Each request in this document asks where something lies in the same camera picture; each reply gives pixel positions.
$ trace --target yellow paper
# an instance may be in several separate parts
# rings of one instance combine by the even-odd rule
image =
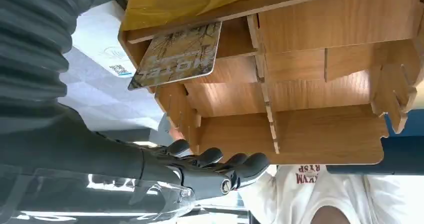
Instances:
[[[164,25],[178,18],[193,17],[238,0],[129,0],[122,30]]]

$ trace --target wooden shelf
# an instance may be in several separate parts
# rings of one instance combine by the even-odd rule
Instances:
[[[210,75],[151,90],[195,152],[374,164],[382,115],[400,132],[420,97],[423,9],[419,0],[241,0],[119,39],[137,66],[153,35],[223,21]]]
[[[273,164],[363,164],[383,158],[383,118],[370,105],[277,112],[280,154],[275,154],[265,114],[203,118],[200,152],[211,147],[226,159],[238,152],[262,152]]]

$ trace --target robotic arm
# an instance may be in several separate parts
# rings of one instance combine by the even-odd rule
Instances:
[[[254,183],[269,165],[261,153],[218,163],[217,148],[176,157],[185,140],[108,139],[58,103],[77,17],[107,1],[0,0],[0,224],[167,220]]]

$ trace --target white t-shirt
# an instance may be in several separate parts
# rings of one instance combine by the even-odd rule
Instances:
[[[324,206],[350,224],[422,223],[424,177],[330,174],[325,165],[283,165],[239,191],[261,224],[310,224]]]

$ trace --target wooden cubby organizer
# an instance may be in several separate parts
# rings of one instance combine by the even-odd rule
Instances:
[[[382,115],[399,133],[421,98],[422,16],[420,0],[241,0],[119,40],[137,67],[154,35],[223,21],[212,74],[150,88],[195,152],[373,164]]]

